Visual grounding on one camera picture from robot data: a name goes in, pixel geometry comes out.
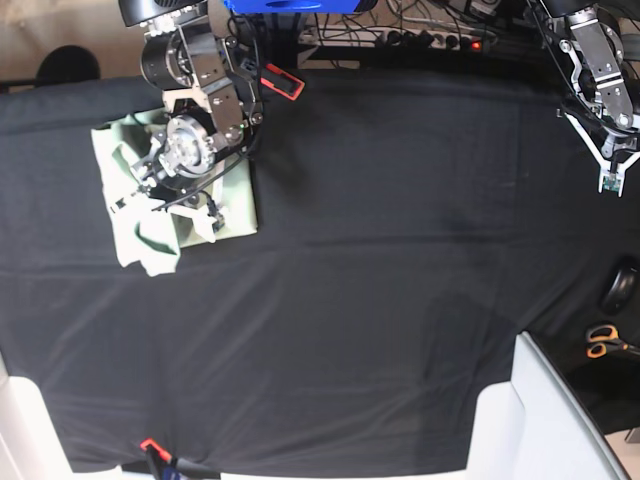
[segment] black fabric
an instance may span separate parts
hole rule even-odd
[[[640,424],[611,408],[637,405],[625,392],[589,393],[606,360],[582,344],[608,269],[640,257],[640,167],[622,199],[599,195],[558,99],[526,86],[301,76],[265,115],[259,233],[154,279],[116,262],[89,129],[158,93],[0,97],[0,351],[41,388],[74,469],[140,460],[148,436],[223,472],[462,469],[477,395],[509,378],[523,329],[587,379],[603,430]]]

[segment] light green cloth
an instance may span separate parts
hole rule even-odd
[[[153,208],[164,203],[162,200],[144,194],[131,196],[138,182],[129,167],[146,155],[151,134],[165,123],[164,110],[160,109],[136,113],[135,117],[128,115],[91,131],[118,262],[126,267],[139,261],[152,277],[175,272],[181,248],[205,242],[195,233],[190,219],[165,211],[153,212]],[[208,189],[212,195],[216,184]],[[216,233],[216,240],[256,233],[246,160],[223,177],[222,190],[216,193],[214,198],[225,211],[225,226]],[[120,199],[125,199],[126,205],[114,212],[110,207]]]

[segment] scissors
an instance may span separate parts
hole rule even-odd
[[[625,351],[640,355],[640,348],[620,339],[618,329],[612,323],[603,323],[587,330],[587,357],[600,358],[607,353]]]

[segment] floor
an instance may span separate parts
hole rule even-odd
[[[426,14],[424,9],[406,11],[411,17]],[[446,13],[433,7],[429,14],[451,22]],[[226,31],[228,13],[221,1],[209,2],[209,16],[215,31]],[[373,15],[358,21],[371,24],[373,18],[380,25],[396,21],[384,0],[379,1]],[[332,15],[329,23],[339,20],[339,15]],[[0,0],[0,45],[10,45],[0,49],[0,79],[33,78],[49,52],[68,44],[91,50],[98,57],[103,78],[139,74],[143,30],[125,28],[117,0]]]

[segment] red clip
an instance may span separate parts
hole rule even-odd
[[[263,75],[262,75],[262,78],[261,78],[261,82],[262,82],[262,84],[264,86],[269,87],[274,92],[278,92],[280,95],[282,95],[283,97],[288,98],[289,100],[293,100],[293,101],[297,100],[297,98],[302,93],[302,90],[304,89],[305,83],[302,80],[300,80],[299,78],[294,77],[293,75],[291,75],[288,72],[285,72],[281,68],[276,67],[272,63],[267,64],[265,66],[265,69],[268,70],[268,72],[271,72],[271,73],[275,74],[276,76],[285,77],[287,80],[290,80],[291,82],[296,84],[296,87],[295,87],[295,89],[293,91],[285,92],[284,90],[278,88],[277,85],[275,85],[274,76],[270,75],[268,72],[263,72]]]
[[[145,452],[147,451],[148,447],[152,447],[156,452],[158,452],[158,455],[160,456],[160,458],[163,459],[165,462],[171,463],[171,454],[167,452],[164,448],[162,448],[160,445],[158,445],[153,438],[147,438],[144,442],[140,444],[140,448],[143,449]]]

